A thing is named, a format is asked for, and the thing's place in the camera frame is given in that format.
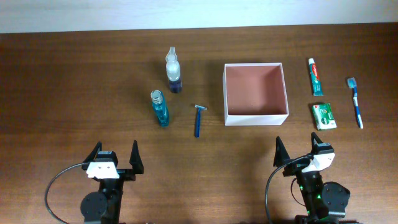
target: green and white package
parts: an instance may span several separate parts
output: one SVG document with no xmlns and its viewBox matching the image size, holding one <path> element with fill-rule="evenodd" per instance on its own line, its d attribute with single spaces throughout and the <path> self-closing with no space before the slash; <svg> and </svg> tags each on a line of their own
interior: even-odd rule
<svg viewBox="0 0 398 224">
<path fill-rule="evenodd" d="M 312 112 L 317 122 L 318 130 L 337 128 L 329 103 L 324 105 L 313 105 Z"/>
</svg>

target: white wall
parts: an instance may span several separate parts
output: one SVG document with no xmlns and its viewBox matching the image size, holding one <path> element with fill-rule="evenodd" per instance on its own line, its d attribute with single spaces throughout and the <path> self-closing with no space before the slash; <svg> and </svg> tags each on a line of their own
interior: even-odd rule
<svg viewBox="0 0 398 224">
<path fill-rule="evenodd" d="M 398 0 L 0 0 L 0 33 L 397 21 Z"/>
</svg>

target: wire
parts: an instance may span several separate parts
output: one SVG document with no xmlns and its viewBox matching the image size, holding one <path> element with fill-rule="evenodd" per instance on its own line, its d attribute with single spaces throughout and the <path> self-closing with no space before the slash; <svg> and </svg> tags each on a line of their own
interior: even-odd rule
<svg viewBox="0 0 398 224">
<path fill-rule="evenodd" d="M 45 204 L 45 207 L 46 207 L 46 209 L 49 211 L 50 215 L 53 216 L 56 220 L 58 220 L 60 223 L 68 224 L 67 222 L 63 221 L 61 218 L 59 218 L 58 216 L 56 216 L 56 214 L 53 213 L 53 211 L 51 210 L 51 208 L 50 208 L 50 206 L 49 206 L 49 203 L 48 203 L 48 201 L 47 201 L 47 196 L 48 196 L 48 194 L 49 194 L 50 187 L 51 187 L 52 183 L 54 183 L 54 181 L 55 181 L 59 176 L 61 176 L 64 172 L 66 172 L 66 171 L 68 171 L 68 170 L 70 170 L 70 169 L 73 169 L 73 168 L 75 168 L 75 167 L 82 166 L 82 165 L 88 165 L 88 164 L 89 164 L 88 162 L 82 162 L 82 163 L 75 164 L 75 165 L 73 165 L 73 166 L 70 166 L 70 167 L 64 169 L 63 171 L 61 171 L 59 174 L 57 174 L 57 175 L 50 181 L 49 185 L 48 185 L 47 188 L 45 189 L 45 193 L 44 193 L 44 204 Z"/>
<path fill-rule="evenodd" d="M 276 168 L 276 169 L 272 172 L 272 174 L 269 176 L 268 181 L 267 181 L 267 187 L 266 187 L 266 213 L 267 213 L 267 218 L 268 218 L 268 223 L 269 223 L 269 224 L 273 224 L 273 222 L 272 222 L 272 220 L 271 220 L 271 216 L 269 215 L 269 209 L 268 209 L 268 190 L 269 190 L 269 184 L 271 183 L 272 177 L 273 177 L 278 171 L 280 171 L 282 168 L 284 168 L 285 166 L 287 166 L 287 165 L 289 165 L 289 164 L 291 164 L 291 163 L 293 163 L 293 162 L 296 162 L 296 161 L 298 161 L 298 160 L 301 160 L 301 159 L 303 159 L 303 158 L 306 158 L 307 156 L 308 156 L 308 155 L 300 156 L 300 157 L 298 157 L 298 158 L 296 158 L 296 159 L 294 159 L 294 160 L 292 160 L 292 161 L 290 161 L 290 162 L 288 162 L 288 163 L 286 163 L 286 164 L 284 164 L 284 165 L 282 165 L 282 166 Z"/>
<path fill-rule="evenodd" d="M 294 184 L 294 182 L 295 182 L 296 180 L 297 180 L 297 178 L 294 178 L 294 179 L 293 179 L 292 185 L 290 186 L 290 192 L 292 193 L 292 196 L 293 196 L 294 200 L 295 200 L 297 203 L 299 203 L 300 205 L 302 205 L 302 206 L 305 207 L 304 204 L 300 203 L 300 202 L 294 197 L 294 194 L 293 194 L 293 184 Z"/>
</svg>

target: clear bottle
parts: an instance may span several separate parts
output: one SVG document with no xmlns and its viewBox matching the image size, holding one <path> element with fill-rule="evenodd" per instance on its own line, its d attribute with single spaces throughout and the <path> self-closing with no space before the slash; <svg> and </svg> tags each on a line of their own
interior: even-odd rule
<svg viewBox="0 0 398 224">
<path fill-rule="evenodd" d="M 170 118 L 163 93 L 160 90 L 154 90 L 150 93 L 150 97 L 152 98 L 152 107 L 155 110 L 155 114 L 160 125 L 162 127 L 167 127 L 169 125 Z"/>
<path fill-rule="evenodd" d="M 170 48 L 166 56 L 166 62 L 166 72 L 169 78 L 170 91 L 172 93 L 180 93 L 182 90 L 181 69 L 174 47 Z"/>
</svg>

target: brush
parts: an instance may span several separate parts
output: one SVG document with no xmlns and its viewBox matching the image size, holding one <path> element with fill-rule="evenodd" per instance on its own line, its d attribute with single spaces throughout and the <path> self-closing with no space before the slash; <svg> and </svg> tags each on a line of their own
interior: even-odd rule
<svg viewBox="0 0 398 224">
<path fill-rule="evenodd" d="M 201 120 L 201 111 L 202 110 L 207 110 L 207 108 L 205 108 L 204 106 L 200 106 L 200 105 L 195 105 L 195 107 L 198 109 L 198 113 L 197 113 L 197 123 L 195 126 L 195 137 L 199 138 L 200 135 L 200 120 Z"/>
<path fill-rule="evenodd" d="M 347 79 L 347 84 L 349 88 L 352 88 L 354 90 L 354 106 L 355 106 L 355 112 L 356 112 L 356 119 L 358 120 L 358 125 L 361 129 L 363 129 L 363 123 L 361 119 L 361 113 L 359 112 L 359 106 L 358 106 L 358 91 L 356 89 L 356 81 L 355 78 L 349 78 Z"/>
</svg>

